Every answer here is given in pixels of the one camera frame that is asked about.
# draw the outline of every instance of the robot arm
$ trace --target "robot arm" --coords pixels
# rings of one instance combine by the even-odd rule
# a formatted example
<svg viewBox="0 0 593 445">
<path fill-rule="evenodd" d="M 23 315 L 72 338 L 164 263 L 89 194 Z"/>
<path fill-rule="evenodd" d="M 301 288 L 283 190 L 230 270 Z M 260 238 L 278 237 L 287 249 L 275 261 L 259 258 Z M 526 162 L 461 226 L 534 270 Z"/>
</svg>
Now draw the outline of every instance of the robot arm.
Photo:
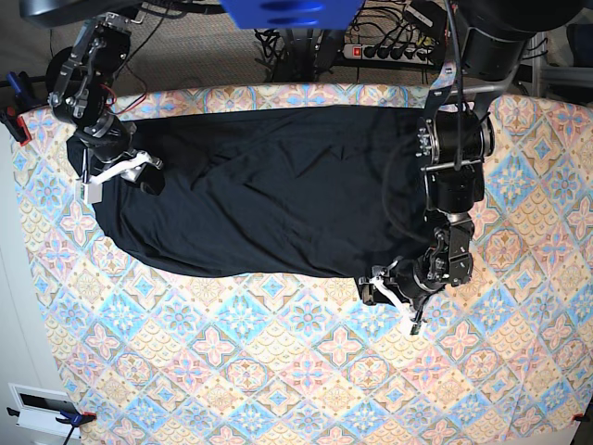
<svg viewBox="0 0 593 445">
<path fill-rule="evenodd" d="M 388 302 L 409 314 L 412 335 L 420 332 L 423 308 L 432 295 L 446 285 L 456 287 L 471 280 L 474 226 L 469 211 L 484 199 L 483 165 L 495 148 L 488 118 L 492 101 L 511 85 L 529 40 L 537 32 L 570 21 L 583 5 L 581 0 L 571 0 L 562 8 L 542 7 L 536 0 L 460 0 L 450 20 L 451 30 L 459 30 L 458 39 L 449 35 L 449 40 L 459 40 L 459 53 L 455 57 L 455 44 L 448 45 L 418 125 L 417 156 L 423 161 L 426 210 L 442 223 L 419 259 L 375 266 L 371 278 L 359 280 L 365 304 Z M 459 69 L 482 84 L 460 88 Z M 466 105 L 468 101 L 473 108 Z M 440 111 L 449 103 L 458 104 L 457 112 Z"/>
</svg>

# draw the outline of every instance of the black cable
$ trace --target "black cable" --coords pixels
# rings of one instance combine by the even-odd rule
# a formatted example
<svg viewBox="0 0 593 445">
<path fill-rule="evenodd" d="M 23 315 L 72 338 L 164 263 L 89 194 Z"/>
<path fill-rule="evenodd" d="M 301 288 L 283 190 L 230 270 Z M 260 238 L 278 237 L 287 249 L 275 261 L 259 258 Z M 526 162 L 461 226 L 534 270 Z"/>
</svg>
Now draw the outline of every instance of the black cable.
<svg viewBox="0 0 593 445">
<path fill-rule="evenodd" d="M 548 50 L 546 50 L 546 51 L 542 51 L 541 53 L 539 53 L 539 54 L 536 54 L 535 56 L 523 57 L 523 59 L 522 59 L 522 60 L 531 60 L 532 58 L 543 57 L 543 56 L 545 56 L 547 53 L 548 53 Z"/>
<path fill-rule="evenodd" d="M 226 14 L 226 10 L 221 5 L 197 5 L 195 3 L 186 3 L 172 0 L 147 0 L 151 5 L 169 7 L 173 11 L 189 12 L 192 14 Z"/>
<path fill-rule="evenodd" d="M 142 5 L 136 6 L 136 9 L 145 12 L 146 14 L 150 14 L 151 16 L 160 17 L 162 19 L 177 20 L 183 19 L 185 16 L 187 16 L 187 12 L 180 12 L 179 14 L 164 14 L 162 12 L 154 11 L 153 9 L 150 9 L 148 7 L 144 7 Z"/>
<path fill-rule="evenodd" d="M 408 238 L 414 239 L 424 244 L 430 244 L 432 241 L 428 239 L 426 236 L 422 236 L 420 234 L 416 234 L 408 229 L 402 221 L 399 220 L 396 214 L 391 211 L 391 206 L 389 202 L 389 197 L 391 196 L 389 192 L 389 186 L 391 185 L 390 181 L 390 172 L 393 168 L 393 163 L 397 160 L 400 160 L 401 152 L 398 150 L 393 150 L 392 153 L 389 155 L 389 160 L 385 165 L 385 172 L 383 176 L 383 184 L 382 184 L 382 193 L 381 193 L 381 203 L 383 205 L 383 212 L 385 216 L 389 220 L 389 222 L 403 235 L 407 236 Z"/>
<path fill-rule="evenodd" d="M 455 50 L 455 65 L 457 67 L 457 151 L 455 152 L 455 171 L 461 170 L 461 162 L 463 161 L 463 145 L 462 136 L 463 125 L 461 123 L 461 113 L 463 112 L 463 71 L 461 65 L 461 47 L 460 38 L 457 34 L 457 25 L 455 23 L 455 16 L 453 15 L 453 7 L 449 0 L 445 0 L 447 7 L 447 15 L 449 26 L 451 28 L 451 38 Z"/>
<path fill-rule="evenodd" d="M 49 54 L 54 58 L 54 30 L 49 30 Z"/>
<path fill-rule="evenodd" d="M 165 11 L 165 14 L 169 14 L 169 8 L 167 7 L 167 10 Z M 158 28 L 160 28 L 160 26 L 163 24 L 163 21 L 165 21 L 164 17 L 161 17 L 160 20 L 157 23 L 157 26 L 155 26 L 155 29 L 152 30 L 152 32 L 150 34 L 148 34 L 148 37 L 145 38 L 145 40 L 140 44 L 140 46 L 138 46 L 129 56 L 128 58 L 126 58 L 125 62 L 123 62 L 123 65 L 120 66 L 120 68 L 115 71 L 113 78 L 114 79 L 118 79 L 118 77 L 120 76 L 121 72 L 123 71 L 124 68 L 126 68 L 128 66 L 128 64 L 132 61 L 132 59 L 138 54 L 138 52 L 144 48 L 146 46 L 146 44 L 150 41 L 150 39 L 153 38 L 153 36 L 157 33 Z"/>
</svg>

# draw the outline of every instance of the white wall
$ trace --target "white wall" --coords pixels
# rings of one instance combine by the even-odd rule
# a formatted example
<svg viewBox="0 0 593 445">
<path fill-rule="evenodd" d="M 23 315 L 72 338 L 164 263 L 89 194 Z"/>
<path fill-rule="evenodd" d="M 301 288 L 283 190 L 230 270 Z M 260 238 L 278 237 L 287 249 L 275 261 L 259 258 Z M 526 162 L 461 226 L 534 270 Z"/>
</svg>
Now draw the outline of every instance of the white wall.
<svg viewBox="0 0 593 445">
<path fill-rule="evenodd" d="M 64 392 L 37 307 L 20 231 L 8 131 L 0 124 L 0 443 L 60 444 L 64 438 L 15 425 L 6 407 L 17 408 L 8 382 Z"/>
</svg>

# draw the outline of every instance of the table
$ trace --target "table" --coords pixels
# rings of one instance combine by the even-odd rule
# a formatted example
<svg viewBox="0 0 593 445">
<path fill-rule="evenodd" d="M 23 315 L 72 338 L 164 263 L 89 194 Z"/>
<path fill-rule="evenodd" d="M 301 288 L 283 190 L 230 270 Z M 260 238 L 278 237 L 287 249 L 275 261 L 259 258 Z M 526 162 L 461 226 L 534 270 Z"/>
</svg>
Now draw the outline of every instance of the table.
<svg viewBox="0 0 593 445">
<path fill-rule="evenodd" d="M 151 94 L 124 119 L 417 108 L 425 95 L 203 88 Z M 23 234 L 64 388 L 98 415 L 83 443 L 469 445 L 570 425 L 593 394 L 593 112 L 520 96 L 491 111 L 473 280 L 434 297 L 415 338 L 394 308 L 363 307 L 353 280 L 144 266 L 74 196 L 72 128 L 47 109 L 25 115 L 33 141 L 12 146 Z"/>
</svg>

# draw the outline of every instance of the red clamp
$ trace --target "red clamp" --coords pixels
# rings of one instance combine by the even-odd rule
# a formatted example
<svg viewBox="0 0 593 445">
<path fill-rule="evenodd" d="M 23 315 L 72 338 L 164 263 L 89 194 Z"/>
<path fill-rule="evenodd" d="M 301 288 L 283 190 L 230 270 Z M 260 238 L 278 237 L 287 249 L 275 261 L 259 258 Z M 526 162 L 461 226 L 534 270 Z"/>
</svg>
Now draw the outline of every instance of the red clamp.
<svg viewBox="0 0 593 445">
<path fill-rule="evenodd" d="M 14 108 L 8 107 L 6 110 L 0 110 L 0 122 L 7 127 L 20 146 L 26 146 L 32 140 L 25 120 L 21 116 L 17 116 Z"/>
</svg>

